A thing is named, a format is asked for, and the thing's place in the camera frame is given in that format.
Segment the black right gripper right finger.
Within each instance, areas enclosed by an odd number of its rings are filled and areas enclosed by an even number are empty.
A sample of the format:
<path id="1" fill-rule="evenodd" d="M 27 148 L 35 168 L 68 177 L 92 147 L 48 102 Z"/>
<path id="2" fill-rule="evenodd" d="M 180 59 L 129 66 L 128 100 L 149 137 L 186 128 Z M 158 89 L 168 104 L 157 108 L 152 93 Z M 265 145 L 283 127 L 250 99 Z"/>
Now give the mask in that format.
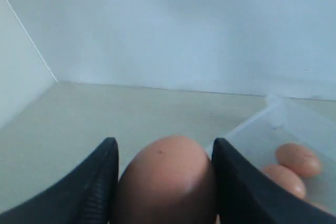
<path id="1" fill-rule="evenodd" d="M 335 224 L 335 216 L 272 182 L 225 138 L 213 143 L 221 223 Z"/>

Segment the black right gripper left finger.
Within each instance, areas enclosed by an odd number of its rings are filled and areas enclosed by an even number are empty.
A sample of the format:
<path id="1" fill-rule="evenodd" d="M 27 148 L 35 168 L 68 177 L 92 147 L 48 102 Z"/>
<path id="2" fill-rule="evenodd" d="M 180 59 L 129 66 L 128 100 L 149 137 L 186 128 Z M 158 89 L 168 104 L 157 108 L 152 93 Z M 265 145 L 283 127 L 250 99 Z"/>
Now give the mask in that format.
<path id="1" fill-rule="evenodd" d="M 119 150 L 108 137 L 60 181 L 1 214 L 1 223 L 108 223 L 119 177 Z"/>

